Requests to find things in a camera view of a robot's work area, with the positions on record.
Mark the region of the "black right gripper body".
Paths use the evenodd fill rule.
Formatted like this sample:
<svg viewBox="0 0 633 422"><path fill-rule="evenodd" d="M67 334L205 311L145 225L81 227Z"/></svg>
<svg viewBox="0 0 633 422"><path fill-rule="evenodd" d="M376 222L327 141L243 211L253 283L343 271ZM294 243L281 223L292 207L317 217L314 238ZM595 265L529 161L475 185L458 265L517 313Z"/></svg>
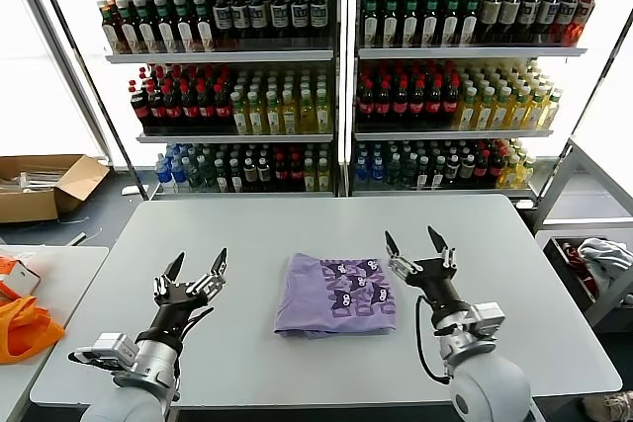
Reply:
<svg viewBox="0 0 633 422"><path fill-rule="evenodd" d="M468 310L468 304L461 300L452 283L457 272L455 266L446 266L441 257L415 260L413 264L416 272L408 275L407 284L424 292L432 309L434 328L439 328L446 317Z"/></svg>

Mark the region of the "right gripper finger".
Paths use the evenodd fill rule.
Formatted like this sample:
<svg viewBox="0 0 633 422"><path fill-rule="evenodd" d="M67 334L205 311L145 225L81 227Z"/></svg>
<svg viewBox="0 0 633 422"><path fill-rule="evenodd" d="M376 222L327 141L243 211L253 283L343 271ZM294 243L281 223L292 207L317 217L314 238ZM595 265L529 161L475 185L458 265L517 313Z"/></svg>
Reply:
<svg viewBox="0 0 633 422"><path fill-rule="evenodd" d="M439 234L432 226L427 227L427 231L434 249L438 253L438 257L432 258L427 267L431 271L450 270L455 272L457 270L456 262L456 249L450 247L444 237Z"/></svg>
<svg viewBox="0 0 633 422"><path fill-rule="evenodd" d="M410 287L419 287L423 268L401 254L391 233L385 231L388 265L392 272Z"/></svg>

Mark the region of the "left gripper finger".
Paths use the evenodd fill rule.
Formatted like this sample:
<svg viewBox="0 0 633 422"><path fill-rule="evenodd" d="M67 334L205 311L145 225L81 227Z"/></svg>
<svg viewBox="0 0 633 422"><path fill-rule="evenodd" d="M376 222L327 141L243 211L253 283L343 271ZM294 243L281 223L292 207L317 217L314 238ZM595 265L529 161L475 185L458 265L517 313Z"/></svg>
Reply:
<svg viewBox="0 0 633 422"><path fill-rule="evenodd" d="M177 297L177 277L184 259L185 253L181 252L167 265L165 271L153 280L153 299L158 306L167 304Z"/></svg>
<svg viewBox="0 0 633 422"><path fill-rule="evenodd" d="M187 295L198 297L203 295L207 301L213 300L223 289L226 279L227 249L223 248L216 257L208 273L187 287Z"/></svg>

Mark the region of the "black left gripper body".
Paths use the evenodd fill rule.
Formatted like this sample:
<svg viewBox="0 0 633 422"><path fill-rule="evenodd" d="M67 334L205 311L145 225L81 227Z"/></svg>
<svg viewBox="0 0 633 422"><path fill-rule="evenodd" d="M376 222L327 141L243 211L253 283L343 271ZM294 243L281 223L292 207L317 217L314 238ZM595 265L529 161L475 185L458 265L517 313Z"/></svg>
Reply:
<svg viewBox="0 0 633 422"><path fill-rule="evenodd" d="M208 304L204 292L192 294L187 289L187 284L157 283L154 301L158 310L149 326L151 331L182 337L192 313Z"/></svg>

